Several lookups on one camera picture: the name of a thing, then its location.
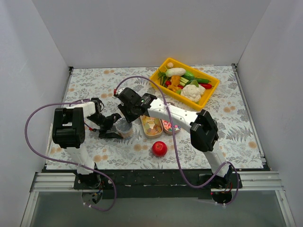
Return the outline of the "silver jar lid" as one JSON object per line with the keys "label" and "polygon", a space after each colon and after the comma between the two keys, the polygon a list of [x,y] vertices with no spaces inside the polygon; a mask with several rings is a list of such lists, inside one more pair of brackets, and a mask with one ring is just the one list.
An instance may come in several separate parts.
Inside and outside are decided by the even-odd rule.
{"label": "silver jar lid", "polygon": [[116,130],[120,133],[127,133],[132,129],[132,123],[126,118],[119,118],[115,123]]}

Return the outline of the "clear glass jar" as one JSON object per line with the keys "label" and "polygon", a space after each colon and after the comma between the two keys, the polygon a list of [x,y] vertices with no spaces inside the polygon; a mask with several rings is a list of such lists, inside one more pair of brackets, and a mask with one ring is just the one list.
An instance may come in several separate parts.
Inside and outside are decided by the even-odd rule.
{"label": "clear glass jar", "polygon": [[120,130],[117,129],[117,132],[118,132],[118,134],[119,134],[123,139],[130,138],[130,137],[132,137],[132,135],[133,135],[133,129],[132,129],[132,128],[129,129],[129,130],[127,130],[127,131],[120,131]]}

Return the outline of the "beige tray gummy candies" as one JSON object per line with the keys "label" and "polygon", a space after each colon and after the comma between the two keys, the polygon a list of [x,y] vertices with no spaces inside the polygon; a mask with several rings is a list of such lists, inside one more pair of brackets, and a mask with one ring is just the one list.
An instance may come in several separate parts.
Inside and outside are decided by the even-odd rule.
{"label": "beige tray gummy candies", "polygon": [[140,116],[140,120],[143,126],[143,132],[147,138],[154,139],[162,135],[163,126],[160,119],[143,115]]}

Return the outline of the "pink tray colourful candies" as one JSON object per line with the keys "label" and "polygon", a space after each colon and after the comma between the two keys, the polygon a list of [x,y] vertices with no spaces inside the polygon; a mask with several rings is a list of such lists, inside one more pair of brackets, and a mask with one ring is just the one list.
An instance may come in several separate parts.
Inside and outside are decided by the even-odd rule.
{"label": "pink tray colourful candies", "polygon": [[161,124],[163,126],[163,130],[166,134],[172,134],[172,130],[174,129],[175,133],[180,132],[181,128],[178,125],[172,126],[172,124],[166,120],[161,119]]}

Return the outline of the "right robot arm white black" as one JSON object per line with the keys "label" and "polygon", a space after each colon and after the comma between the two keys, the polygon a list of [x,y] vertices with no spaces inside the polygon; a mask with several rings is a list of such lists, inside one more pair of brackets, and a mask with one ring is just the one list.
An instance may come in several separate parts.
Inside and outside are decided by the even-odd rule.
{"label": "right robot arm white black", "polygon": [[145,115],[166,120],[188,132],[191,145],[204,153],[213,173],[203,186],[214,181],[216,186],[225,188],[231,183],[232,167],[220,150],[217,124],[208,111],[184,110],[148,93],[140,96],[128,87],[115,89],[114,97],[121,101],[118,108],[128,122]]}

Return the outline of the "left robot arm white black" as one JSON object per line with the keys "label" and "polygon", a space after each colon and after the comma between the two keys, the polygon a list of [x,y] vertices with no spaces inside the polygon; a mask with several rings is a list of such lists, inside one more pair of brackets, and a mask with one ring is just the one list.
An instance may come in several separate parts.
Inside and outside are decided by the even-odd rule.
{"label": "left robot arm white black", "polygon": [[100,139],[120,139],[122,136],[112,132],[114,123],[121,119],[121,115],[114,113],[104,116],[103,103],[99,98],[92,98],[88,102],[82,102],[69,107],[56,108],[54,111],[53,142],[64,149],[72,158],[72,162],[80,165],[76,175],[80,183],[90,189],[96,189],[101,185],[101,178],[93,170],[96,163],[89,156],[84,145],[85,141],[85,119],[95,123],[99,128],[92,129],[98,132]]}

